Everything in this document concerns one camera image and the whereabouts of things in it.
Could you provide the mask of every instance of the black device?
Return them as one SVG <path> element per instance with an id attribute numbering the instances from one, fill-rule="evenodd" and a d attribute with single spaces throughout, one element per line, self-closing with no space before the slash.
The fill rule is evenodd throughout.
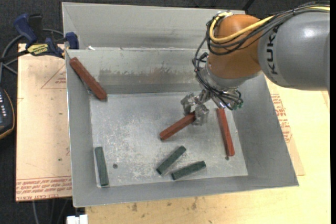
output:
<path id="1" fill-rule="evenodd" d="M 9 135 L 15 126 L 14 108 L 4 88 L 0 86 L 0 139 Z"/>

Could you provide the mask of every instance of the gray metal tray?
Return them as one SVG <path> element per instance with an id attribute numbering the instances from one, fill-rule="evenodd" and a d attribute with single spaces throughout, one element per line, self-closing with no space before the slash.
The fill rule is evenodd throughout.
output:
<path id="1" fill-rule="evenodd" d="M 98 23 L 106 14 L 127 11 L 115 5 L 64 5 L 67 22 L 71 18 L 81 39 L 80 50 L 68 50 L 67 90 L 73 203 L 75 207 L 211 195 L 262 188 L 295 186 L 298 184 L 287 146 L 278 123 L 274 106 L 263 75 L 246 81 L 239 90 L 244 107 L 233 113 L 227 111 L 232 131 L 235 156 L 225 159 L 224 145 L 215 116 L 215 105 L 210 109 L 206 125 L 190 125 L 166 141 L 159 133 L 181 117 L 180 100 L 190 91 L 199 91 L 194 78 L 191 59 L 203 37 L 190 35 L 185 46 L 176 45 L 178 39 L 165 36 L 167 44 L 150 44 L 127 48 L 117 43 L 107 45 L 106 37 L 95 46 L 83 38 L 89 36 L 90 25 L 76 26 L 78 18 L 89 18 Z M 152 16 L 167 12 L 165 8 L 141 7 L 132 10 L 134 17 L 150 11 Z M 204 20 L 204 14 L 213 16 L 213 10 L 174 9 L 172 13 L 190 11 L 190 17 Z M 156 26 L 170 29 L 167 24 Z M 146 41 L 147 34 L 142 36 Z M 116 40 L 121 36 L 115 33 Z M 93 46 L 95 50 L 85 49 Z M 77 57 L 108 93 L 107 101 L 97 100 L 69 65 Z M 169 173 L 159 175 L 155 169 L 178 146 L 187 148 L 185 154 L 169 172 L 194 161 L 205 161 L 207 169 L 189 177 L 173 181 Z M 109 187 L 100 187 L 96 173 L 93 148 L 102 146 L 105 153 Z"/>

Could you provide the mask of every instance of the yellow cable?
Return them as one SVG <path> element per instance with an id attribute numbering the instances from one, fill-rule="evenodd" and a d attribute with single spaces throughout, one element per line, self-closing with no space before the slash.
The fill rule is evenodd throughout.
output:
<path id="1" fill-rule="evenodd" d="M 228 42 L 228 41 L 230 41 L 230 40 L 232 40 L 232 39 L 234 39 L 234 38 L 240 36 L 241 34 L 247 32 L 247 31 L 254 30 L 255 28 L 257 28 L 257 27 L 263 25 L 265 22 L 269 21 L 269 20 L 272 19 L 273 17 L 274 17 L 274 15 L 273 15 L 273 16 L 269 16 L 269 17 L 267 17 L 267 18 L 265 18 L 265 19 L 263 19 L 263 20 L 260 20 L 260 21 L 254 23 L 254 24 L 252 24 L 252 25 L 250 25 L 250 26 L 248 26 L 248 27 L 245 27 L 244 29 L 242 29 L 242 30 L 240 30 L 240 31 L 238 31 L 238 32 L 235 32 L 234 34 L 232 34 L 232 35 L 230 35 L 230 36 L 222 37 L 222 38 L 216 38 L 216 37 L 214 36 L 214 27 L 215 27 L 216 22 L 217 22 L 218 19 L 219 19 L 219 18 L 218 18 L 218 19 L 216 20 L 216 18 L 217 18 L 217 17 L 216 17 L 216 18 L 214 19 L 214 21 L 212 22 L 212 24 L 210 25 L 210 28 L 209 28 L 209 36 L 210 36 L 210 39 L 212 40 L 212 42 L 214 42 L 214 43 L 225 43 L 225 42 Z"/>
<path id="2" fill-rule="evenodd" d="M 317 6 L 317 7 L 309 7 L 311 9 L 321 9 L 321 10 L 326 10 L 326 11 L 330 11 L 330 7 L 322 7 L 322 6 Z M 229 42 L 231 40 L 233 40 L 234 38 L 242 35 L 243 33 L 247 32 L 247 31 L 251 31 L 251 30 L 254 30 L 255 28 L 257 27 L 260 27 L 261 25 L 263 25 L 264 23 L 266 23 L 267 21 L 269 21 L 270 19 L 272 19 L 275 15 L 272 15 L 272 16 L 269 16 L 263 20 L 260 20 L 248 27 L 245 27 L 244 29 L 238 31 L 238 32 L 235 32 L 234 34 L 230 35 L 230 36 L 227 36 L 227 37 L 222 37 L 222 38 L 216 38 L 214 36 L 214 28 L 215 28 L 215 24 L 218 22 L 219 19 L 221 19 L 222 17 L 226 17 L 228 15 L 232 15 L 232 13 L 229 13 L 229 12 L 225 12 L 225 13 L 220 13 L 218 14 L 215 19 L 213 20 L 213 22 L 211 23 L 210 25 L 210 28 L 209 28 L 209 37 L 210 39 L 212 40 L 212 42 L 214 43 L 225 43 L 225 42 Z"/>

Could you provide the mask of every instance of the cardboard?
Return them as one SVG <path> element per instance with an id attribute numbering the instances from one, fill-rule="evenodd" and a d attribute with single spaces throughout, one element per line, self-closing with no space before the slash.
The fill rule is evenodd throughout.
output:
<path id="1" fill-rule="evenodd" d="M 15 200 L 71 197 L 64 59 L 19 57 L 17 93 Z"/>

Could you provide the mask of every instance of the blue clamp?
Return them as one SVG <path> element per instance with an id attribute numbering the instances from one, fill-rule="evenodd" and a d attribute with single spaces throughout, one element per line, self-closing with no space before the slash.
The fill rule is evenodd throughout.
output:
<path id="1" fill-rule="evenodd" d="M 20 35 L 26 37 L 30 43 L 35 43 L 37 41 L 37 36 L 34 34 L 33 30 L 29 26 L 28 18 L 29 16 L 26 13 L 20 15 L 15 19 L 14 27 L 20 33 Z"/>
<path id="2" fill-rule="evenodd" d="M 51 38 L 46 38 L 44 42 L 36 43 L 38 37 L 30 27 L 28 19 L 28 14 L 22 14 L 14 21 L 16 30 L 29 40 L 26 50 L 34 56 L 50 55 L 64 58 L 64 50 L 59 48 Z M 70 49 L 79 49 L 78 38 L 74 32 L 66 33 L 64 40 L 69 42 Z"/>
<path id="3" fill-rule="evenodd" d="M 79 42 L 74 32 L 68 32 L 65 34 L 65 39 L 69 42 L 70 49 L 78 50 Z"/>

